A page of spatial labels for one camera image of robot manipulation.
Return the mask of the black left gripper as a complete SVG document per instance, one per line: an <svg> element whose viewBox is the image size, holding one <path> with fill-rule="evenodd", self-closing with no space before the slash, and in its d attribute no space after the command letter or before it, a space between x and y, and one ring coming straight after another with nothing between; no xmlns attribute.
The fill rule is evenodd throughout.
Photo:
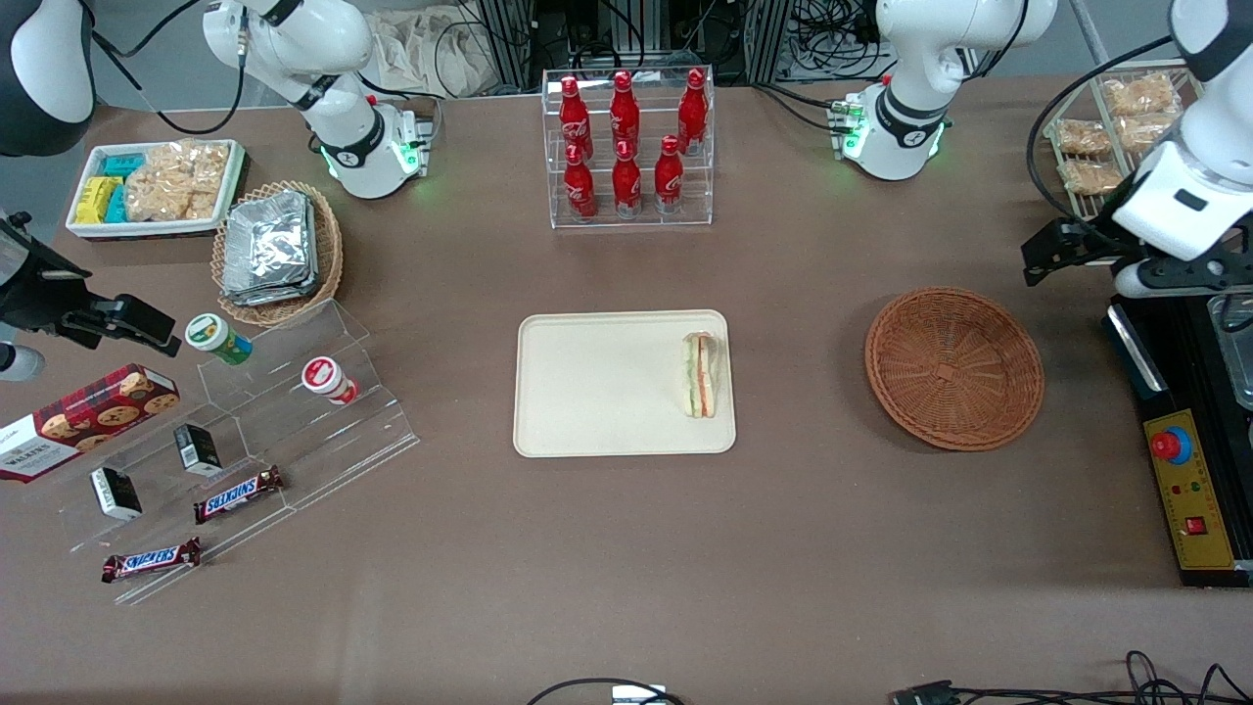
<svg viewBox="0 0 1253 705"><path fill-rule="evenodd" d="M1252 220L1238 220L1209 250L1194 260L1172 255L1148 258L1140 284L1152 296L1250 296ZM1048 223L1022 244L1025 286L1039 286L1053 272L1094 263L1110 264L1125 255L1125 244L1088 220Z"/></svg>

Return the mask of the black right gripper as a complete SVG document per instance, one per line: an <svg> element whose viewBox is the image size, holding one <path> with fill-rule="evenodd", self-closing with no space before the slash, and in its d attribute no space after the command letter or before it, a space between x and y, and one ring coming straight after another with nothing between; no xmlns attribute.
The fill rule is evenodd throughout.
<svg viewBox="0 0 1253 705"><path fill-rule="evenodd" d="M95 351L104 338L134 341L160 354L175 357L182 341L175 321L164 312L122 294L98 302L88 289L93 272L63 258L28 233L28 212L1 217L1 316L6 326L28 333L66 338Z"/></svg>

